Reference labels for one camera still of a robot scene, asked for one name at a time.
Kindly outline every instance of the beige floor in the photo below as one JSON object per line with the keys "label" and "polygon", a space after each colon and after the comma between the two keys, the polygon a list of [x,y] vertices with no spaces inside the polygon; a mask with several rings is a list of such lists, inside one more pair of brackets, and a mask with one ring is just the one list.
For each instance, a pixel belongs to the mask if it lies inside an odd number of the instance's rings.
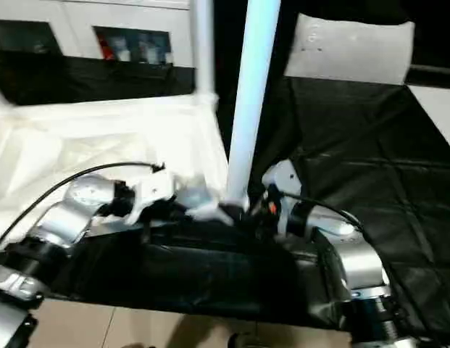
{"label": "beige floor", "polygon": [[226,348],[232,333],[256,331],[274,348],[349,346],[335,331],[54,300],[35,316],[32,348]]}

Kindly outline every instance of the orange component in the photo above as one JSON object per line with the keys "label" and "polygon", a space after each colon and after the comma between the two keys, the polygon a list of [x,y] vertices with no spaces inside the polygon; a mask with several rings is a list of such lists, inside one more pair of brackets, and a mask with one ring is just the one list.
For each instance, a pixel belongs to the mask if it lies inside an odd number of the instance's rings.
{"label": "orange component", "polygon": [[268,208],[270,208],[270,212],[271,212],[273,215],[276,215],[276,212],[277,212],[278,209],[277,209],[275,203],[270,202],[270,203],[268,204]]}

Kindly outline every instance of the white pole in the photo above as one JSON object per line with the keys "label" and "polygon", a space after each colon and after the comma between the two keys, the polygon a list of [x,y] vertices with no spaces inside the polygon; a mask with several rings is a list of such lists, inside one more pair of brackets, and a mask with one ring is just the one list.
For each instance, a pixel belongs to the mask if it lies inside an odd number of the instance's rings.
{"label": "white pole", "polygon": [[193,54],[196,67],[196,93],[215,93],[213,0],[195,0],[193,6]]}
{"label": "white pole", "polygon": [[249,0],[225,201],[246,206],[262,102],[281,0]]}

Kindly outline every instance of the black cable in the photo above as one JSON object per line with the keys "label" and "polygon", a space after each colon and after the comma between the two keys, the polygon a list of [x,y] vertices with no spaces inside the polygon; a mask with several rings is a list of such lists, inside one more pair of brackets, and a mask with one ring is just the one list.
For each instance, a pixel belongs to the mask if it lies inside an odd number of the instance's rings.
{"label": "black cable", "polygon": [[[352,224],[354,227],[358,228],[359,232],[365,237],[365,240],[367,240],[368,243],[370,243],[372,246],[374,246],[374,244],[372,243],[371,239],[368,238],[368,235],[366,234],[363,225],[357,219],[352,217],[350,214],[344,212],[343,210],[335,208],[335,207],[333,207],[333,206],[331,206],[331,205],[329,205],[327,203],[324,203],[322,201],[318,201],[316,199],[311,199],[311,198],[305,198],[305,197],[300,196],[298,194],[290,194],[288,192],[282,192],[282,191],[280,191],[279,193],[281,195],[283,195],[283,196],[287,196],[287,197],[290,197],[290,198],[298,199],[301,202],[307,202],[307,203],[320,205],[321,207],[324,207],[324,208],[327,208],[327,209],[330,209],[330,210],[334,211],[335,213],[339,214],[344,219],[346,219],[346,221],[349,222],[350,224]],[[438,335],[430,327],[428,321],[425,319],[425,316],[424,316],[422,310],[419,308],[418,304],[413,299],[413,296],[410,293],[409,289],[401,281],[400,277],[397,276],[395,270],[391,267],[390,263],[387,262],[387,260],[383,260],[383,265],[384,265],[385,268],[387,268],[388,273],[391,273],[392,275],[394,275],[394,278],[395,278],[397,284],[402,288],[405,296],[409,300],[409,303],[412,305],[414,311],[416,312],[417,317],[420,319],[423,327],[428,332],[429,337],[436,343],[436,345],[438,347],[447,347],[446,345],[441,343],[440,339],[438,338]]]}
{"label": "black cable", "polygon": [[46,197],[48,197],[50,194],[52,194],[54,191],[62,187],[63,185],[69,183],[70,181],[75,180],[76,178],[79,178],[80,176],[96,172],[97,170],[106,169],[106,168],[112,168],[112,167],[126,167],[126,166],[141,166],[141,167],[150,167],[154,171],[161,170],[163,167],[160,167],[158,165],[153,165],[151,163],[145,163],[145,162],[115,162],[115,163],[108,163],[105,165],[97,165],[95,167],[91,167],[85,170],[81,170],[80,172],[73,174],[69,176],[68,178],[65,178],[64,180],[56,183],[53,185],[49,190],[44,192],[42,195],[40,195],[37,200],[35,200],[30,206],[25,209],[23,212],[20,213],[20,215],[10,224],[10,226],[2,233],[0,236],[0,246],[1,243],[5,240],[5,238],[9,235],[9,233],[14,229],[14,227],[33,209],[36,208],[38,204],[40,204]]}

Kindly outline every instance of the black cloth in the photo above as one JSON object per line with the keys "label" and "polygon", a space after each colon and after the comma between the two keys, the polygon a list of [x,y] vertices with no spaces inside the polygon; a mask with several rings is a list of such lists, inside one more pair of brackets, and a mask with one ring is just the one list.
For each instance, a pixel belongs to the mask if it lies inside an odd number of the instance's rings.
{"label": "black cloth", "polygon": [[[139,78],[138,69],[147,68],[139,65],[42,58],[0,53],[8,100],[84,102],[188,93],[193,86],[193,70],[173,68],[169,78],[151,79]],[[409,89],[284,78],[269,91],[252,198],[267,167],[290,157],[304,194],[364,223],[414,330],[427,335],[422,316],[450,342],[450,148]],[[232,100],[223,96],[217,113],[226,146]],[[107,305],[339,328],[327,281],[313,245],[294,256],[245,229],[181,223],[86,239],[53,290]]]}

